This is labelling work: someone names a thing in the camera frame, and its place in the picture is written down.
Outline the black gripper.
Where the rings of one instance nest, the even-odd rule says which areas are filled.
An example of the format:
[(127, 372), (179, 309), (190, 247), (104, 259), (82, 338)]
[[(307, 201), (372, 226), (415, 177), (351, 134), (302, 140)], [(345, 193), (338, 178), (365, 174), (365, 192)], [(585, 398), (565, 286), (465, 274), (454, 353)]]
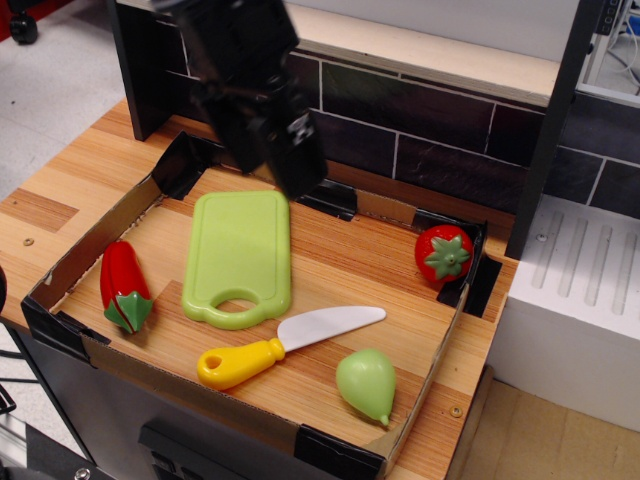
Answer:
[(281, 1), (161, 1), (188, 48), (194, 102), (243, 173), (263, 163), (288, 198), (328, 175), (308, 102), (285, 68), (298, 44)]

